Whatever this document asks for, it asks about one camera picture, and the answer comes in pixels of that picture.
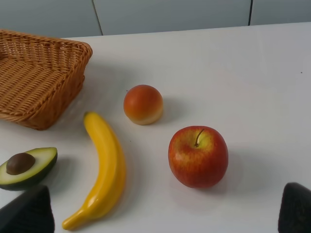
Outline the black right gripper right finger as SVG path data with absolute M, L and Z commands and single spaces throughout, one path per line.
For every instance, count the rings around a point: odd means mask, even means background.
M 311 232 L 311 191 L 299 183 L 287 183 L 284 187 L 278 232 Z

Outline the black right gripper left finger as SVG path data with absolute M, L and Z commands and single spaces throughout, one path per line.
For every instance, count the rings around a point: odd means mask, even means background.
M 0 209 L 2 233 L 54 233 L 49 189 L 37 185 Z

